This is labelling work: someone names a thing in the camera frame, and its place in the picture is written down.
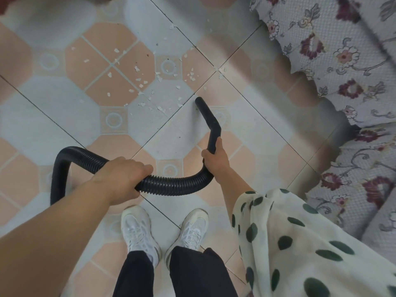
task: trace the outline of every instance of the hand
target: hand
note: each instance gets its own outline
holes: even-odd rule
[[[117,205],[139,197],[140,192],[135,190],[135,186],[153,170],[152,165],[117,157],[107,162],[90,182],[101,187],[109,205]]]
[[[223,140],[221,137],[217,138],[215,154],[211,154],[205,149],[202,150],[201,155],[204,158],[206,168],[214,175],[217,182],[219,182],[219,178],[222,174],[227,173],[227,171],[231,169],[227,153],[223,148]]]

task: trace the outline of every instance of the person's left arm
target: person's left arm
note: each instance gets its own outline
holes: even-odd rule
[[[109,161],[91,180],[0,239],[0,296],[57,297],[110,205],[137,198],[153,171]]]

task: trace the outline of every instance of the leg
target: leg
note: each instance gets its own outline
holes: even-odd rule
[[[151,235],[149,215],[140,206],[125,209],[121,215],[121,231],[128,256],[113,297],[152,297],[154,268],[161,259],[161,249]]]
[[[152,297],[154,266],[144,251],[131,251],[118,275],[113,297]]]
[[[210,248],[204,253],[197,251],[208,224],[205,211],[193,210],[165,254],[176,297],[238,297],[220,256]]]
[[[170,275],[176,297],[238,297],[223,260],[211,248],[201,253],[176,246]]]

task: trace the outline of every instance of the black vacuum wand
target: black vacuum wand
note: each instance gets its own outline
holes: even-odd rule
[[[221,135],[220,124],[201,97],[195,99],[195,104],[210,129],[207,149],[214,154],[216,151],[216,140]],[[92,174],[95,174],[108,162],[108,159],[80,147],[72,146],[62,149],[57,155],[53,166],[50,198],[51,205],[65,196],[67,174],[72,162]],[[205,165],[203,165],[202,169],[197,174],[183,178],[149,175],[143,179],[135,189],[140,192],[164,196],[188,195],[203,189],[212,179],[213,175],[208,171]]]

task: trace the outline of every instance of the person's left hand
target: person's left hand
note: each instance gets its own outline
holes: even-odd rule
[[[117,157],[107,162],[89,181],[101,187],[109,205],[117,205],[139,197],[135,186],[153,170],[152,165]]]

